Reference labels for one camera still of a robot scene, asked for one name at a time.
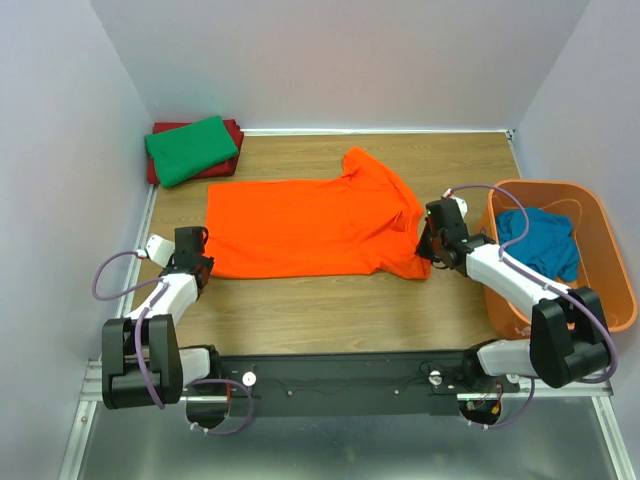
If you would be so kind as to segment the orange t shirt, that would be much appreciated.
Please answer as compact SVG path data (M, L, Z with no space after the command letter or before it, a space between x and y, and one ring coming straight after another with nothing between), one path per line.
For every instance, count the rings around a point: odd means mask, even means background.
M363 149L329 180L243 181L207 188L206 253L228 279L369 275L425 280L416 247L423 208L402 178Z

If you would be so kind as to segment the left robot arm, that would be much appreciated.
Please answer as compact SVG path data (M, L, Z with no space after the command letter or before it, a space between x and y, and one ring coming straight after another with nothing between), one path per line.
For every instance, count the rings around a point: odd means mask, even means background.
M180 227L175 239L149 237L146 246L129 252L162 267L159 276L121 293L98 292L101 301L127 296L152 285L149 296L126 315L109 319L101 334L102 400L109 409L154 405L160 409L177 403L189 385L201 395L214 393L222 380L213 347L178 347L176 325L207 285L214 259L205 255L209 238L203 226Z

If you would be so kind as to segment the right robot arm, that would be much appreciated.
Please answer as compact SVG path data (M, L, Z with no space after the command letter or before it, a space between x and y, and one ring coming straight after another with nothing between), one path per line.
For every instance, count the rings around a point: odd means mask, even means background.
M598 294L550 280L509 256L484 234L470 234L454 198L427 204L417 255L493 290L525 314L523 340L496 340L472 348L460 379L480 392L496 377L539 379L552 388L600 383L617 369L617 353Z

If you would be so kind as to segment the dark red folded t shirt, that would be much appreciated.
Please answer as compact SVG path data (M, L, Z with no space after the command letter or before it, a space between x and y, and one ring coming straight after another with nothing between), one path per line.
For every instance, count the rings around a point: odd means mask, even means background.
M239 125L236 123L234 119L225 119L223 123L227 132L232 138L236 148L238 149L238 151L241 151L242 142L244 140L244 132L240 129ZM190 125L190 122L156 122L153 126L153 133L154 134L164 133L166 131L186 127L189 125ZM216 177L231 177L236 172L239 158L240 158L240 154L237 154L234 157L230 157L224 162L213 165L208 169L203 170L202 172L199 172L198 174L190 177L190 180L208 179L208 178L216 178ZM151 185L160 184L160 180L156 173L154 160L151 157L148 157L148 161L147 161L146 180Z

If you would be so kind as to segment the green folded t shirt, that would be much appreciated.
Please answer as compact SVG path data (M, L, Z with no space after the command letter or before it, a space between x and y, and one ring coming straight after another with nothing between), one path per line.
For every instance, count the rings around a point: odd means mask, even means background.
M240 154L223 121L214 116L186 127L146 135L147 155L154 160L159 185L176 186Z

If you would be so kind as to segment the blue crumpled t shirt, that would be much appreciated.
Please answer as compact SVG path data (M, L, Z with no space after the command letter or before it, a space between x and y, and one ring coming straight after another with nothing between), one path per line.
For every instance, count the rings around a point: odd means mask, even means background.
M506 253L547 278L576 281L580 256L569 218L532 207L526 208L526 213L528 233L510 244Z

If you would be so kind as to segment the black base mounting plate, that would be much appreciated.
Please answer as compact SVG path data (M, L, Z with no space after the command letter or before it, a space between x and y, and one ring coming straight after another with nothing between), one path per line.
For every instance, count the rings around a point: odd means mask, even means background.
M186 415L210 432L259 417L456 416L464 397L489 411L519 386L489 377L462 350L349 354L225 355L222 385L188 389Z

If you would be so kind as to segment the orange plastic laundry basket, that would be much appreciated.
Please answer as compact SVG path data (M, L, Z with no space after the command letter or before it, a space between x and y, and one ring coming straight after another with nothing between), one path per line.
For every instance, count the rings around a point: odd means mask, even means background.
M574 183L512 179L497 185L514 195L524 207L568 217L580 254L577 280L568 285L587 286L598 293L610 332L629 328L637 317L637 301L599 199ZM478 229L497 240L496 215L516 208L504 194L490 190ZM489 320L498 334L507 339L530 334L530 321L522 312L490 288L484 287L484 293Z

